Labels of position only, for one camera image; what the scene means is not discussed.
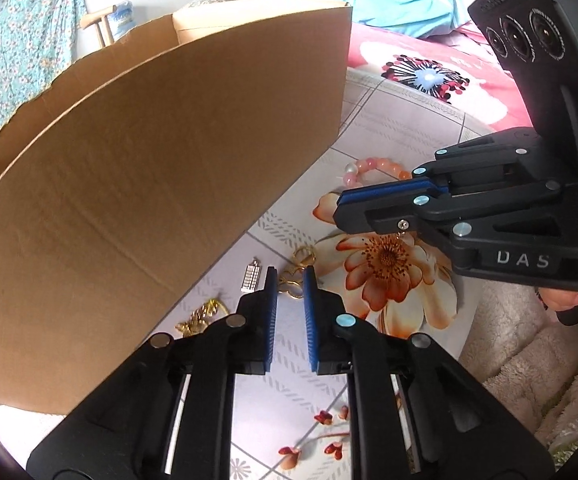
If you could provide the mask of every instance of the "cardboard box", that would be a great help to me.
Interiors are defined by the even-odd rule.
[[[338,135],[351,9],[184,9],[0,131],[0,403],[67,413]]]

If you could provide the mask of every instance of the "finger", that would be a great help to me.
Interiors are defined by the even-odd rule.
[[[551,310],[568,310],[578,305],[578,292],[557,290],[555,288],[541,288],[540,296]]]

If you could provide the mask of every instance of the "teal floral fabric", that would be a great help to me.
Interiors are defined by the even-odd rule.
[[[74,61],[84,0],[0,0],[0,128]]]

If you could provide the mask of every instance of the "pink bedding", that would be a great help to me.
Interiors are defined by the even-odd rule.
[[[493,131],[531,126],[514,80],[499,65],[455,48],[354,23],[348,65],[432,95]]]

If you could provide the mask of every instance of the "beaded bracelet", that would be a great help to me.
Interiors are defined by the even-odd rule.
[[[371,170],[380,170],[398,180],[411,178],[411,173],[402,168],[397,162],[393,162],[390,158],[374,158],[370,156],[369,158],[359,159],[347,164],[342,181],[346,187],[362,187],[363,185],[358,182],[358,177]]]

